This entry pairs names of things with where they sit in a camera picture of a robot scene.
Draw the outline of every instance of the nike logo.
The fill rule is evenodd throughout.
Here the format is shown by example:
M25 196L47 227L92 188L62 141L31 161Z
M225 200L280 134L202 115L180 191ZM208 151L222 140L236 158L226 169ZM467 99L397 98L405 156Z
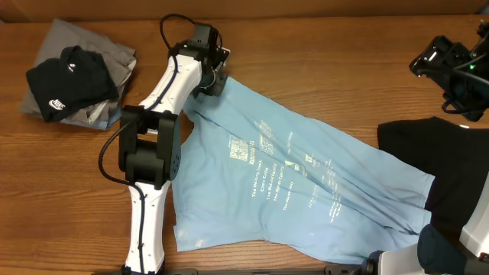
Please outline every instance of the nike logo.
M61 103L59 99L51 99L48 103L49 106L55 108L58 111L61 111L66 107L63 103Z
M75 69L75 67L76 67L76 64L71 63L70 65L68 65L68 70L70 70L70 72L73 73L74 72L73 69Z

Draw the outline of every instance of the black shirt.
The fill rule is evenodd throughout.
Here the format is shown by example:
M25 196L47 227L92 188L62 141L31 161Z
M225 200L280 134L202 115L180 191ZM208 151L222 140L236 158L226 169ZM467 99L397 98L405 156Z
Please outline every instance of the black shirt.
M99 53L67 47L26 73L45 122L60 121L81 108L118 98Z
M489 130L427 118L379 125L378 140L381 150L436 177L425 209L439 231L459 236L489 172Z

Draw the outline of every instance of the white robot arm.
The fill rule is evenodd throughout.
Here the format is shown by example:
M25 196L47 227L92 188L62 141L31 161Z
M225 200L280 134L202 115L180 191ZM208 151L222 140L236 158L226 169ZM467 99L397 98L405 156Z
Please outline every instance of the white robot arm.
M202 79L202 66L200 61L193 57L184 55L176 56L178 64L178 74L167 92L163 95L160 103L154 108L154 112L171 112L178 115L182 110L183 104L189 97L190 93L200 84ZM169 58L168 67L161 77L160 82L154 88L153 92L143 100L139 105L145 109L153 105L160 97L161 93L169 84L170 78L175 70L173 58ZM157 134L157 130L148 129L148 133ZM171 182L166 181L161 189L155 189L150 183L135 183L146 196L144 200L144 227L143 227L143 262L144 273L156 273L164 262L164 250L162 242L162 229L164 217L164 204L167 196L168 188ZM141 203L139 192L129 187L132 201L132 216L131 216L131 245L125 266L129 267L133 272L141 272L140 254L138 251L138 239L141 220Z
M139 106L122 111L116 134L126 180L115 180L101 169L110 180L129 185L131 194L128 257L122 270L111 274L163 273L164 203L180 165L179 114L190 95L220 95L227 79L220 69L229 50L217 45L219 32L211 25L194 25L192 39L170 48L167 70L153 92ZM157 142L139 140L138 134L157 134Z
M489 176L474 213L461 231L460 242L477 257L489 256Z

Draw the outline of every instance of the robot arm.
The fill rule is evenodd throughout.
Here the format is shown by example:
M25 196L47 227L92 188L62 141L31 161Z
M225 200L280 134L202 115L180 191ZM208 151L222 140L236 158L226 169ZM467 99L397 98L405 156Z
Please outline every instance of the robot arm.
M190 93L200 84L202 80L202 64L200 61L195 60L193 57L185 55L177 55L176 61L178 64L178 74L176 75L173 83L167 92L163 95L160 103L152 109L153 112L164 113L171 112L171 114L178 115L182 110L183 104L190 95ZM160 82L154 88L153 92L143 100L139 106L144 109L153 105L159 98L161 93L169 84L170 78L175 70L175 63L173 58L168 60L168 67L161 77ZM148 129L148 133L158 134L155 129ZM153 184L150 183L135 183L145 195L144 199L144 227L143 227L143 266L144 273L154 272L156 273L164 262L164 250L162 242L162 230L163 230L163 217L164 217L164 204L167 196L167 191L171 182L166 181L161 189L155 189ZM125 266L131 272L141 272L141 260L139 254L139 231L141 220L141 207L142 201L140 200L139 192L129 187L132 201L132 215L131 215L131 244L129 248L128 257L125 261Z
M153 92L139 106L122 110L119 168L130 183L131 243L116 274L163 273L164 203L180 165L179 113L190 95L220 95L227 79L220 69L229 50L217 45L218 31L194 25L192 39L170 48L167 70ZM140 140L139 134L157 134L157 142Z

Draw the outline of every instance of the wood grain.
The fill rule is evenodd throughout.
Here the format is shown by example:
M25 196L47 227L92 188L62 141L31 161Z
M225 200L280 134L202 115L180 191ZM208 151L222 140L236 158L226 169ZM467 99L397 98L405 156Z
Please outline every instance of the wood grain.
M253 90L307 117L329 123L377 146L377 126L433 115L489 127L489 117L469 123L442 112L442 91L408 69L434 36L468 47L478 37L479 16L309 18L209 21L232 49L227 71ZM79 23L138 50L126 104L138 104L167 65L157 21ZM97 169L110 132L46 124L19 112L31 68L49 24L0 24L0 274L90 274L116 270L125 261L130 200L124 186ZM188 37L180 21L166 27L171 41ZM184 120L182 139L192 124ZM105 163L117 168L117 148ZM167 197L164 225L170 269L322 267L294 249L250 241L176 252L175 214Z
M48 22L147 20L168 13L192 18L279 18L378 15L474 14L485 0L3 0L12 2L26 20Z

